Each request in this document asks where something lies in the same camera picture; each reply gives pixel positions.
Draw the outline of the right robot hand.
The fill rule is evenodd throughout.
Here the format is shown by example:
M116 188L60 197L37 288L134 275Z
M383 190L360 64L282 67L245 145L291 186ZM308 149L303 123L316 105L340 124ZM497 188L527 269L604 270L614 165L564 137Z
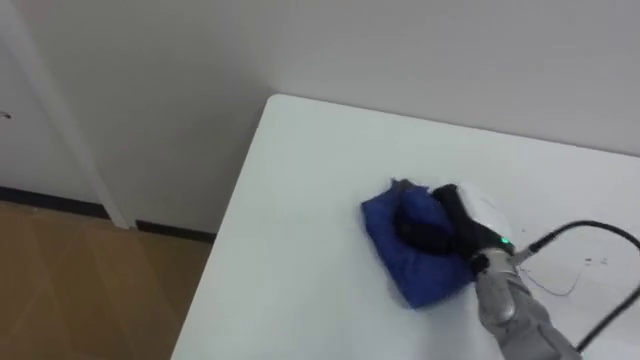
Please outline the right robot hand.
M395 232L419 251L457 254L467 261L485 249L500 249L509 255L515 252L514 245L499 232L472 218L458 185L446 184L430 191L403 179L398 200L393 215Z

